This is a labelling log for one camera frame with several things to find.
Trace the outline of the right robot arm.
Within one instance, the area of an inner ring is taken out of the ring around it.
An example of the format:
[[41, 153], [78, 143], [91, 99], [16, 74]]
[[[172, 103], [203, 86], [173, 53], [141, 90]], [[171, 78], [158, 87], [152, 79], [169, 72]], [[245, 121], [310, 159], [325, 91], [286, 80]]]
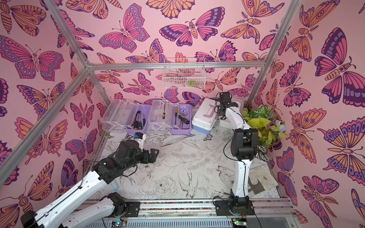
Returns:
[[258, 131], [252, 129], [242, 116], [237, 102], [229, 92], [220, 92], [215, 112], [220, 119], [229, 120], [233, 129], [231, 160], [235, 161], [235, 175], [228, 207], [232, 214], [243, 215], [250, 208], [249, 172], [258, 149]]

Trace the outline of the white toolbox clear lid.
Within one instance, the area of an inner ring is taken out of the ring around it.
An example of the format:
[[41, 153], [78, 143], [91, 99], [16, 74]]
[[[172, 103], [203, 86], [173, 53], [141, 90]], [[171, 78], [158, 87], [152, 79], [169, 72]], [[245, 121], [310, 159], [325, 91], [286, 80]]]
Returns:
[[241, 115], [242, 101], [234, 97], [230, 102], [223, 104], [229, 105], [229, 108], [226, 111], [226, 117], [219, 117], [220, 126], [233, 130], [244, 129], [246, 122]]

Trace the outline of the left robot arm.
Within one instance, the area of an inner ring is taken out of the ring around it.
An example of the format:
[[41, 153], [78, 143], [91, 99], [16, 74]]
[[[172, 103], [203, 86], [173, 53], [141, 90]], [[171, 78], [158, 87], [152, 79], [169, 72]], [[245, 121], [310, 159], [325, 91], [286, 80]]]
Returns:
[[96, 162], [86, 176], [61, 197], [37, 212], [23, 214], [23, 227], [77, 228], [109, 215], [126, 215], [128, 207], [125, 199], [116, 192], [77, 213], [74, 210], [98, 190], [124, 176], [128, 169], [137, 169], [139, 164], [155, 163], [160, 151], [143, 149], [143, 142], [143, 139], [121, 141], [115, 152]]

